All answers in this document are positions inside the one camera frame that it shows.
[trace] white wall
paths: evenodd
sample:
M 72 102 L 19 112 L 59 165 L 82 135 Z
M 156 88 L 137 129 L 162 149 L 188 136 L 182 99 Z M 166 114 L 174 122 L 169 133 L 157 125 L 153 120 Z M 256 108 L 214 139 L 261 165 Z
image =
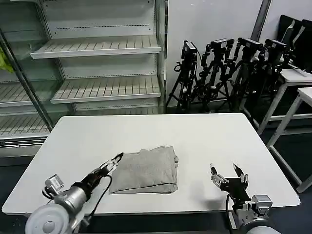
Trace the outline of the white wall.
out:
M 202 54 L 213 40 L 249 38 L 261 3 L 262 0 L 169 0 L 167 95 L 178 77 L 173 69 L 181 61 L 184 40 L 192 41 Z
M 272 0 L 260 42 L 264 43 L 266 39 L 276 38 L 281 15 L 297 20 L 312 20 L 312 0 Z

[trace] yellow object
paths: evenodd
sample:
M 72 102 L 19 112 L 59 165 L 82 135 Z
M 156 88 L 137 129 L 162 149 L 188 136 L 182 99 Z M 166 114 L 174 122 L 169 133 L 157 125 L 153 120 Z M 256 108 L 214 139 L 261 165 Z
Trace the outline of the yellow object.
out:
M 8 71 L 9 73 L 13 73 L 13 68 L 10 65 L 1 47 L 0 47 L 0 69 Z

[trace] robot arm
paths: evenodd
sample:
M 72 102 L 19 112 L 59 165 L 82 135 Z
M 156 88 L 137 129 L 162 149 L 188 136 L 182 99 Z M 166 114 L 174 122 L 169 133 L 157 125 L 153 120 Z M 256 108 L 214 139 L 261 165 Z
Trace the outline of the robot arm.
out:
M 64 187 L 64 183 L 58 175 L 47 179 L 45 191 L 42 191 L 42 194 L 50 201 L 53 200 L 54 203 L 41 206 L 30 215 L 26 223 L 25 233 L 70 234 L 80 222 L 89 225 L 90 219 L 112 181 L 110 181 L 109 186 L 103 192 L 87 219 L 84 218 L 84 213 L 81 212 L 83 204 L 90 199 L 92 191 L 99 185 L 102 178 L 108 177 L 112 180 L 109 174 L 116 169 L 122 156 L 123 153 L 103 163 L 90 172 L 81 182 L 74 183 L 66 191 L 61 190 Z
M 269 222 L 268 212 L 272 206 L 270 198 L 267 195 L 254 195 L 250 199 L 246 193 L 248 175 L 235 164 L 233 166 L 238 177 L 225 178 L 211 164 L 211 180 L 220 190 L 229 193 L 228 196 L 234 202 L 232 207 L 239 229 L 247 234 L 280 234 Z

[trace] white shelf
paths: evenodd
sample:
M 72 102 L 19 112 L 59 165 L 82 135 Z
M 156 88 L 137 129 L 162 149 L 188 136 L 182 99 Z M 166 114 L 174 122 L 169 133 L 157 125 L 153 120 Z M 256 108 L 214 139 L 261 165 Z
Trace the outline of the white shelf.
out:
M 33 59 L 126 55 L 126 54 L 154 54 L 159 53 L 159 46 L 155 35 L 102 37 L 78 39 L 52 39 L 39 50 L 30 54 Z
M 157 76 L 86 78 L 65 80 L 50 101 L 58 104 L 160 96 Z
M 48 100 L 53 91 L 55 80 L 35 81 L 32 85 L 40 101 Z M 19 82 L 0 84 L 0 107 L 16 107 L 33 105 L 26 91 Z
M 125 108 L 114 110 L 78 111 L 76 116 L 157 115 L 158 107 Z
M 0 138 L 48 134 L 49 130 L 38 114 L 0 117 Z

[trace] table surface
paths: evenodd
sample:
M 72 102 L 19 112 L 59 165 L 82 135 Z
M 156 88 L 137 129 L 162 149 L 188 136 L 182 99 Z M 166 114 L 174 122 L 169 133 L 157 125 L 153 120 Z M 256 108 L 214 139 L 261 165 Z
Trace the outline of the table surface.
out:
M 312 74 L 300 69 L 283 69 L 281 74 L 288 83 L 312 83 Z
M 44 181 L 58 174 L 65 189 L 120 152 L 173 146 L 179 157 L 178 190 L 164 194 L 106 194 L 96 214 L 183 213 L 225 210 L 226 192 L 210 180 L 210 163 L 236 177 L 233 163 L 249 174 L 247 193 L 268 195 L 274 207 L 300 199 L 243 114 L 62 117 L 2 207 L 30 214 L 47 203 Z M 90 213 L 106 188 L 103 179 L 84 205 Z
M 299 88 L 298 93 L 301 95 L 301 97 L 311 105 L 312 103 L 312 87 L 306 87 L 306 88 Z

